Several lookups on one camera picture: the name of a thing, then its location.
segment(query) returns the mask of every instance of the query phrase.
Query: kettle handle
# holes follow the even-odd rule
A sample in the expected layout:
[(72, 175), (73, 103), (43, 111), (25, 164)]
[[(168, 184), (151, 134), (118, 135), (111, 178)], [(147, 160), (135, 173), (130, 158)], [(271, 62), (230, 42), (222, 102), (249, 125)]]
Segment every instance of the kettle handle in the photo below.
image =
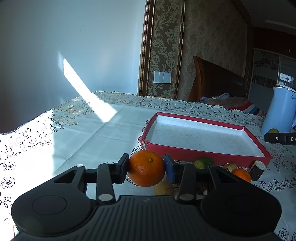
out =
[(296, 112), (295, 112), (295, 116), (294, 116), (294, 120), (293, 120), (292, 128), (294, 128), (295, 125), (296, 125)]

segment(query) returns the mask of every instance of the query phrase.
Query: orange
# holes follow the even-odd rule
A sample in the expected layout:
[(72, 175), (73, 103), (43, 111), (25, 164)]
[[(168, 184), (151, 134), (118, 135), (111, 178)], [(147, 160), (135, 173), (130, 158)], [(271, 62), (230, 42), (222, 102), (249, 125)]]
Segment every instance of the orange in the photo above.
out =
[(241, 179), (244, 179), (248, 183), (251, 183), (252, 181), (250, 174), (242, 168), (235, 169), (234, 171), (232, 171), (232, 174), (240, 177)]
[(165, 163), (153, 151), (140, 150), (129, 161), (128, 176), (141, 187), (151, 187), (159, 183), (165, 175)]

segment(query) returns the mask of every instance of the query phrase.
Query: wooden door frame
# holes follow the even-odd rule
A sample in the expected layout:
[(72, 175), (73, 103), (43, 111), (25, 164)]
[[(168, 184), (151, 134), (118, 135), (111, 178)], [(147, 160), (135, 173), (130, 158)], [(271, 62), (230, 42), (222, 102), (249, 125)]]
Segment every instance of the wooden door frame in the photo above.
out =
[[(142, 46), (141, 46), (141, 61), (140, 61), (140, 71), (139, 71), (138, 95), (140, 96), (148, 95), (149, 68), (150, 68), (155, 2), (156, 0), (146, 0)], [(174, 81), (174, 94), (173, 94), (174, 99), (177, 98), (178, 86), (179, 86), (181, 59), (182, 59), (182, 46), (183, 46), (184, 16), (185, 16), (184, 14), (185, 0), (180, 0), (180, 2), (181, 2), (180, 35), (179, 35), (178, 57), (176, 61), (176, 77)]]
[(254, 28), (252, 26), (252, 19), (246, 10), (245, 6), (240, 0), (231, 0), (238, 12), (241, 14), (247, 24), (247, 52), (246, 52), (246, 64), (244, 80), (246, 85), (246, 96), (249, 95), (250, 85), (252, 81), (252, 69), (253, 69), (253, 47), (254, 47)]

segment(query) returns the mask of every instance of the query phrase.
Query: white tablecloth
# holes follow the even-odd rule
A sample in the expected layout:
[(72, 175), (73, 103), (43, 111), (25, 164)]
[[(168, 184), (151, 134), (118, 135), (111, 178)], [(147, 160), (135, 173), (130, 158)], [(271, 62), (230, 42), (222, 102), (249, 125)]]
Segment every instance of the white tablecloth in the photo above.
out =
[[(262, 117), (202, 103), (115, 92), (94, 94), (99, 108), (77, 97), (0, 135), (0, 241), (10, 240), (16, 233), (10, 208), (18, 196), (76, 164), (97, 168), (104, 162), (117, 162), (123, 153), (131, 155), (141, 148), (138, 138), (158, 111), (246, 126), (273, 157), (261, 178), (252, 183), (281, 203), (276, 235), (296, 241), (296, 147), (265, 143), (260, 133)], [(154, 195), (153, 187), (138, 187), (130, 180), (114, 184), (114, 191), (117, 198), (121, 194)], [(95, 184), (90, 184), (87, 196), (94, 195)]]

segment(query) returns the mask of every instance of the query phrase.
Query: light switch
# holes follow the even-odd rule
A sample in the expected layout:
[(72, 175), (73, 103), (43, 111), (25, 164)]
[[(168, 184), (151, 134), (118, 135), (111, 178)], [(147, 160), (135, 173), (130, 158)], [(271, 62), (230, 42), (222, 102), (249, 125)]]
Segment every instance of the light switch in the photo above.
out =
[(159, 83), (159, 71), (154, 71), (153, 83)]
[(154, 72), (153, 83), (170, 84), (171, 73), (168, 72)]
[(163, 73), (163, 83), (170, 84), (170, 73), (168, 72)]

